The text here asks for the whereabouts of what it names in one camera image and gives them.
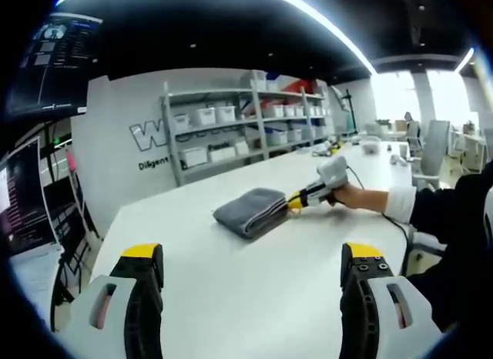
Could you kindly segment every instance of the white table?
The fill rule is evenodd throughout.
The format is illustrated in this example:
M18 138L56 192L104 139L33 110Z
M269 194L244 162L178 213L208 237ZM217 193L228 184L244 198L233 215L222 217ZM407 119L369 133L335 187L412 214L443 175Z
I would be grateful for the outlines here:
M391 166L387 145L382 143L376 156L349 144L339 154L367 188L410 186L411 168ZM398 143L391 145L398 153ZM377 247L398 273L403 233L380 214L323 204L248 243L212 217L218 206L254 187L290 195L315 180L316 165L326 160L291 153L124 206L92 278L109 274L126 248L158 242L165 269L164 357L338 357L342 244ZM349 178L357 185L352 174Z
M481 156L479 163L479 170L480 171L483 170L483 168L486 166L486 162L488 161L488 157L487 157L488 155L486 153L486 139L476 134L465 134L463 132L454 131L454 130L452 130L451 133L456 136L462 136L465 139L472 141L477 146L479 146L479 154Z
M406 137L407 132L405 131L397 131L397 130L388 130L388 131L382 131L382 139L386 141L398 141L402 140ZM365 131L360 132L360 135L362 136L367 136L367 133Z

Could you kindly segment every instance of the monitor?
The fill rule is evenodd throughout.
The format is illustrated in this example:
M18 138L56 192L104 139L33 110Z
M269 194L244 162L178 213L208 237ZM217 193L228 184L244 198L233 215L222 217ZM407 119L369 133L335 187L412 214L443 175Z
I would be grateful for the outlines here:
M6 168L9 202L0 213L0 237L11 256L57 242L39 175L39 139L9 154L0 168Z
M53 13L32 36L6 101L4 120L64 118L86 112L102 20Z

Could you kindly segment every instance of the shelving unit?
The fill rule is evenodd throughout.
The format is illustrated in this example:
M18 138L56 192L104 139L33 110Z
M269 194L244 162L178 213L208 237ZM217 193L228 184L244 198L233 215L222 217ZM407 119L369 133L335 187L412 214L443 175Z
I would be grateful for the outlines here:
M268 146L267 152L271 153L271 152L277 151L277 150L289 149L290 147L298 146L298 145L306 145L307 143L310 143L309 139L304 139L302 141L297 141L297 142L289 142L289 143L286 143L285 145Z
M194 166L192 168L183 170L183 175L189 176L191 174L198 173L198 172L201 172L201 171L206 170L206 169L217 168L218 166L223 166L226 164L235 163L237 161L250 159L252 157L259 156L259 155L262 155L262 150L260 150L260 149L258 149L256 151L252 151L251 153L248 153L246 155L241 155L241 156L233 157L231 159L222 160L222 161L219 161L217 163L207 163L207 164L197 165L197 166Z
M172 108L175 106L183 106L189 104L197 103L209 103L215 101L223 100L236 100L237 114L240 113L240 100L241 99L251 99L253 101L253 107L255 109L255 114L249 119L238 119L236 122L228 122L224 124L214 124L210 126L198 126L188 129L187 131L176 131L173 121L173 111ZM279 117L279 118L264 118L262 115L262 109L260 101L263 99L289 99L298 100L304 108L304 116L293 116L293 117ZM166 141L169 147L169 156L171 159L173 173L176 177L176 181L179 186L186 184L186 178L194 173L201 172L203 170L216 168L219 166L224 166L230 163L235 163L239 161L245 161L251 159L255 156L262 156L264 160L269 159L270 153L277 150L290 149L294 146L301 146L314 144L317 139L327 138L325 137L314 137L311 136L309 139L303 139L299 142L291 142L285 145L279 146L268 146L267 138L265 133L264 123L269 122L286 122L291 124L292 122L305 122L308 127L310 134L312 132L312 120L314 119L324 119L330 118L330 116L310 116L310 106L308 101L312 103L320 103L325 100L326 96L311 95L305 93L304 89L301 92L283 92L283 91L259 91L255 82L252 81L251 89L202 89L196 91L185 91L185 92L169 92L169 86L167 82L164 82L164 95L161 98L162 102L162 113L163 122L165 123L166 131ZM179 150L178 142L176 140L177 136L185 136L189 134L212 131L215 129L224 129L235 126L240 126L244 129L247 125L255 125L260 133L260 145L261 149L256 149L251 151L246 155L236 156L231 159L225 159L217 163L206 163L198 166L194 166L189 169L182 169L181 162L179 160Z

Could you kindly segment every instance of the black cable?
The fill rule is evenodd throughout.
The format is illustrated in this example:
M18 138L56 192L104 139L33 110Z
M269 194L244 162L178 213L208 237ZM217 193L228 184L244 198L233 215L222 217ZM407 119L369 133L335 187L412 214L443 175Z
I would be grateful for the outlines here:
M349 165L347 166L347 168L354 174L354 176L356 177L356 180L358 181L358 183L361 186L361 189L364 190L364 186L363 186L363 183L360 181L360 177L357 176L357 174L354 172L354 170ZM409 241L409 238L407 237L407 233L406 233L405 229L400 224L398 224L397 222L395 222L395 220L389 218L384 213L381 213L381 214L382 214L382 216L386 220L388 220L389 222L391 222L392 224L394 224L397 228L399 228L402 231L402 234L404 235L404 239L406 241L406 250L404 252L404 259L402 260L402 268L401 268L400 275L406 276L406 274L407 274L407 264L409 262L409 253L410 253L410 250L411 250L411 243Z
M354 172L353 168L351 168L349 165L347 166L347 168L354 174L354 176L356 177L356 180L357 182L360 184L361 186L361 189L364 190L364 186L363 186L363 183L360 181L360 177L357 176L357 174Z

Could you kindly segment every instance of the folded towel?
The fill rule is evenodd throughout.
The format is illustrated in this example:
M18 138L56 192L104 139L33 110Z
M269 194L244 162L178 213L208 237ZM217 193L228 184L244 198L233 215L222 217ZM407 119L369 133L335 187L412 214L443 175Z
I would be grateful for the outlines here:
M256 188L214 211L214 218L228 230L252 239L265 226L287 211L286 195L280 191Z

